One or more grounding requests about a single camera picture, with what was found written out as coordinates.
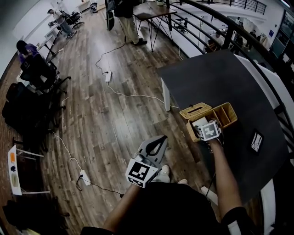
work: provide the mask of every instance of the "extension cord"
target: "extension cord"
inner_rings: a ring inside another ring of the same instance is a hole
[[[85,170],[82,170],[79,174],[81,175],[81,179],[84,180],[84,183],[87,186],[91,185],[91,181],[90,181],[90,179],[89,179],[89,177],[88,177]]]
[[[107,74],[106,74],[105,82],[109,83],[109,82],[111,81],[111,78],[112,78],[112,72],[109,71],[109,72],[107,72]]]

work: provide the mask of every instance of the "desk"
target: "desk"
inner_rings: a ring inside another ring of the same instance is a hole
[[[142,21],[148,22],[150,44],[151,44],[151,51],[152,52],[153,52],[153,48],[154,48],[154,44],[155,44],[155,40],[156,40],[158,31],[159,31],[159,28],[160,28],[160,25],[162,22],[162,18],[166,17],[167,15],[175,14],[175,13],[176,13],[176,11],[174,11],[170,8],[167,8],[166,6],[158,6],[156,2],[145,2],[145,3],[142,3],[142,4],[134,7],[134,16],[140,21],[137,32],[139,31],[139,28],[141,26]],[[153,41],[152,25],[151,25],[151,29],[150,29],[149,20],[151,20],[151,23],[155,24],[153,21],[153,18],[156,18],[156,17],[161,17],[161,18],[160,18],[160,21],[157,19],[159,26],[157,28],[157,31],[155,34],[155,39]]]
[[[47,46],[47,43],[53,38],[53,35],[46,37],[46,40],[43,41],[37,48],[37,51],[39,51],[43,46],[45,46],[52,55],[54,55],[55,53]]]
[[[243,203],[257,195],[289,153],[274,110],[250,72],[228,50],[196,56],[160,68],[158,72],[166,110],[170,108],[170,92],[181,110],[200,102],[212,107],[231,103],[238,121],[223,131],[225,154]],[[264,135],[258,156],[248,148],[254,128]],[[212,176],[213,157],[206,148],[202,154]]]
[[[17,149],[16,145],[14,145],[8,151],[8,153],[7,153],[8,171],[9,171],[9,178],[10,178],[12,193],[14,195],[20,195],[20,196],[23,194],[50,193],[50,191],[42,191],[42,192],[23,192],[22,191],[21,186],[19,184],[19,176],[18,176],[18,170],[17,170],[17,157],[24,157],[24,156],[21,156],[22,153],[27,153],[27,154],[38,156],[38,157],[44,157],[43,155],[40,155],[40,154],[35,154],[35,153],[31,153],[31,152]],[[24,157],[24,158],[36,161],[36,159],[32,158],[32,157]]]
[[[45,35],[45,38],[50,37],[51,35],[53,35],[55,38],[57,38],[57,32],[55,32],[55,29],[59,26],[59,24],[55,24],[54,26],[52,26],[50,28],[50,31]]]

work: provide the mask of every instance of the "white wall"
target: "white wall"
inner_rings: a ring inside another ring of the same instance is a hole
[[[0,78],[4,73],[10,60],[16,53],[17,38],[12,30],[17,22],[34,6],[39,0],[1,0],[0,3]]]
[[[49,1],[41,0],[35,4],[16,24],[13,29],[13,35],[17,38],[27,38],[27,36],[44,21],[53,21],[52,15],[47,14],[48,10],[52,8]]]

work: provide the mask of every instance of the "black cable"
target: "black cable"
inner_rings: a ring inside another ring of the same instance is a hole
[[[206,193],[205,197],[207,197],[208,192],[209,192],[209,190],[210,190],[210,188],[211,188],[211,186],[212,186],[212,183],[213,183],[214,179],[215,179],[215,174],[213,175],[213,177],[212,177],[212,179],[211,179],[211,182],[210,182],[210,185],[209,185],[209,188],[208,188],[208,190],[207,190],[207,193]]]
[[[121,23],[120,23],[120,20],[119,20],[119,24],[120,24],[120,26],[121,26],[121,29],[122,29],[123,33],[124,33],[124,29],[123,29],[123,26],[122,26]],[[105,52],[105,53],[103,53],[103,54],[101,55],[100,59],[95,63],[95,65],[96,65],[99,69],[101,69],[101,73],[102,73],[102,75],[104,75],[105,73],[108,73],[108,71],[103,72],[102,68],[101,68],[100,66],[98,66],[97,63],[102,59],[102,56],[104,56],[105,54],[110,53],[110,52],[113,52],[114,50],[117,50],[117,49],[119,49],[119,48],[122,48],[122,47],[125,45],[126,41],[127,41],[127,37],[126,37],[126,35],[125,35],[125,33],[124,33],[124,44],[123,44],[122,46],[118,47],[118,48],[115,48],[115,49],[109,51],[109,52]]]
[[[84,180],[84,181],[86,181],[86,182],[91,183],[92,185],[97,186],[98,188],[100,188],[100,189],[102,189],[102,190],[106,190],[106,191],[109,191],[109,192],[112,192],[112,193],[117,193],[117,194],[119,194],[120,197],[123,196],[123,194],[121,194],[121,193],[119,193],[119,192],[117,192],[117,191],[112,191],[112,190],[109,190],[109,189],[104,189],[104,188],[100,187],[99,185],[96,185],[96,184],[94,184],[94,183],[92,183],[92,182],[90,182],[90,181],[88,181],[88,180],[85,180],[85,179],[82,178],[82,177],[83,177],[83,175],[80,175],[79,178],[78,178],[78,180],[77,180],[77,182],[76,182],[76,184],[75,184],[76,188],[77,188],[78,190],[80,190],[80,191],[82,191],[82,189],[81,189],[81,187],[78,185],[78,182],[79,182],[80,179],[82,179],[82,180]]]

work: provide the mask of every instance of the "woven storage box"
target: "woven storage box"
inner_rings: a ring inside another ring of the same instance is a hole
[[[200,141],[200,138],[195,135],[194,127],[192,126],[192,123],[200,118],[205,117],[208,122],[210,120],[216,120],[221,129],[237,121],[237,116],[230,103],[224,103],[215,108],[211,108],[211,106],[204,103],[199,103],[180,111],[180,114],[188,120],[186,126],[193,142]]]

